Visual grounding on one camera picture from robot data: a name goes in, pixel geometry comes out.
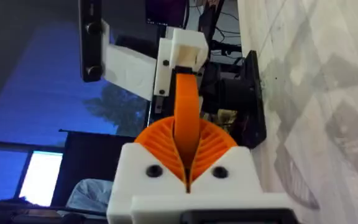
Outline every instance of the screw hole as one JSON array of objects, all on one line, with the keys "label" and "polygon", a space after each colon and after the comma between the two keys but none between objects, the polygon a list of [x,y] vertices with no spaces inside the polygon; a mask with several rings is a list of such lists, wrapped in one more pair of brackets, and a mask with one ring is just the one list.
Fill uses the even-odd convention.
[{"label": "screw hole", "polygon": [[214,177],[219,179],[223,179],[229,176],[229,172],[227,171],[227,169],[221,166],[215,167],[212,170],[212,174],[214,175]]},{"label": "screw hole", "polygon": [[146,174],[151,178],[160,177],[162,175],[162,168],[159,165],[151,165],[146,169]]}]

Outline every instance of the monitor screen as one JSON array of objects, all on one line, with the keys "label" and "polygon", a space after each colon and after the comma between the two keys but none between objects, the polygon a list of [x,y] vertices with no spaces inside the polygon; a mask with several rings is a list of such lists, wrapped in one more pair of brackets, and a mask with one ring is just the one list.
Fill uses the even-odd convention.
[{"label": "monitor screen", "polygon": [[146,0],[146,21],[171,27],[183,27],[187,0]]}]

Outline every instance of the black knob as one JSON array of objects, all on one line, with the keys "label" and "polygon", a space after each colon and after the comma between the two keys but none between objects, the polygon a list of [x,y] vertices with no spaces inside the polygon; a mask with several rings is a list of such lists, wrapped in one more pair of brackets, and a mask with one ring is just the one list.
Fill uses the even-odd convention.
[{"label": "black knob", "polygon": [[90,35],[99,35],[103,32],[103,27],[100,22],[90,22],[88,25],[86,25],[86,31]]},{"label": "black knob", "polygon": [[101,77],[101,75],[103,74],[103,67],[100,65],[95,65],[87,68],[86,71],[88,73],[88,76]]}]

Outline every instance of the black screw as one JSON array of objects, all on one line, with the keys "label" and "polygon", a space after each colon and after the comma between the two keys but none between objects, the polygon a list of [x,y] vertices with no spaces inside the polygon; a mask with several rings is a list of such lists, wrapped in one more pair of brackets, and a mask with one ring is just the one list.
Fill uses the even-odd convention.
[{"label": "black screw", "polygon": [[85,28],[90,35],[99,35],[103,33],[103,26],[100,22],[91,22],[86,25]]},{"label": "black screw", "polygon": [[216,178],[223,179],[229,176],[229,172],[226,168],[219,166],[212,170],[212,175]]},{"label": "black screw", "polygon": [[101,76],[103,74],[103,67],[99,65],[92,66],[90,68],[86,68],[88,75],[91,77]]},{"label": "black screw", "polygon": [[162,175],[162,168],[159,165],[151,165],[146,169],[146,174],[152,178],[159,177]]}]

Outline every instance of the wood grain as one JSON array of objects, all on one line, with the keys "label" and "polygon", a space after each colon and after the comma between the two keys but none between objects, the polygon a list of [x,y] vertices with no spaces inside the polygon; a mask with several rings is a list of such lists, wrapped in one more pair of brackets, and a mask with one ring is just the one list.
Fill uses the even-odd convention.
[{"label": "wood grain", "polygon": [[256,50],[267,139],[261,185],[302,223],[358,223],[358,1],[238,0],[242,49]]}]

